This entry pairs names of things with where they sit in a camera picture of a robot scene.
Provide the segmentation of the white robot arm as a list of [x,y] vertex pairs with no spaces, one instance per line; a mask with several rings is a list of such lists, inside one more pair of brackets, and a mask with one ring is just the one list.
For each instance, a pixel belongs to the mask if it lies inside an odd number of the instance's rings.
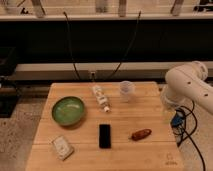
[[213,115],[213,87],[205,82],[208,69],[203,62],[193,61],[176,66],[165,74],[166,85],[161,101],[166,108],[177,108],[186,98]]

